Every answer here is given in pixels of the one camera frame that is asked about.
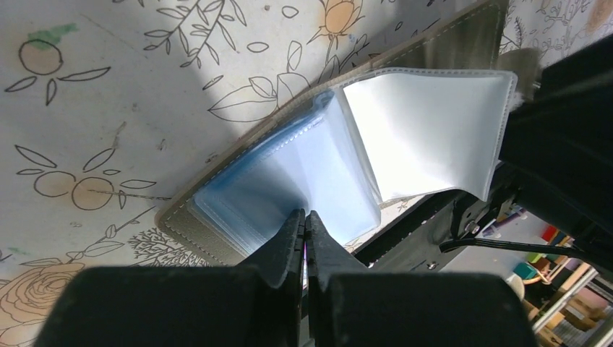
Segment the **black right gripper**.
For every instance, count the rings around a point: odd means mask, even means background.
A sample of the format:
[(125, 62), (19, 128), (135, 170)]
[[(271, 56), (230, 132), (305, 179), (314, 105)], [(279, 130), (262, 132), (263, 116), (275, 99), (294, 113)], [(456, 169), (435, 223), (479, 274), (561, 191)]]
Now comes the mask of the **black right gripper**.
[(531, 102), (509, 117), (501, 160), (519, 203), (573, 237), (582, 258), (612, 271), (612, 38), (546, 67)]

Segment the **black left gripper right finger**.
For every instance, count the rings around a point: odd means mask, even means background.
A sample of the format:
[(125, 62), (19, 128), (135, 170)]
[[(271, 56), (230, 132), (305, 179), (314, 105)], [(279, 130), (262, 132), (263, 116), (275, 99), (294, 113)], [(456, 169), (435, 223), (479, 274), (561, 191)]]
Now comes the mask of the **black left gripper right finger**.
[(535, 346), (523, 306), (484, 273), (370, 270), (306, 218), (309, 333), (316, 346)]

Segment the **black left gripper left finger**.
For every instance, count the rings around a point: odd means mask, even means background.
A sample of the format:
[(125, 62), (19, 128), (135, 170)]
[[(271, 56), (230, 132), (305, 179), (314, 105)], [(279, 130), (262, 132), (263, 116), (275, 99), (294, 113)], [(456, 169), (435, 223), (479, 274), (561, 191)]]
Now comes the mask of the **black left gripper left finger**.
[(232, 267), (91, 267), (71, 280), (37, 346), (297, 346), (303, 210)]

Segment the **grey card holder wallet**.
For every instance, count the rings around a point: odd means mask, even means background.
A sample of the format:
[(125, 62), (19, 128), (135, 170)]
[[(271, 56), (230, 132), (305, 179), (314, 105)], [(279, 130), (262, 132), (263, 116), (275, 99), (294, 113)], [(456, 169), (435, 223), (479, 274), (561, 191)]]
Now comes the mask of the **grey card holder wallet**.
[(348, 72), (307, 88), (249, 130), (161, 210), (156, 226), (211, 265), (235, 265), (294, 210), (340, 244), (398, 200), (489, 196), (511, 110), (532, 93), (536, 52), (500, 53), (509, 4), (478, 1)]

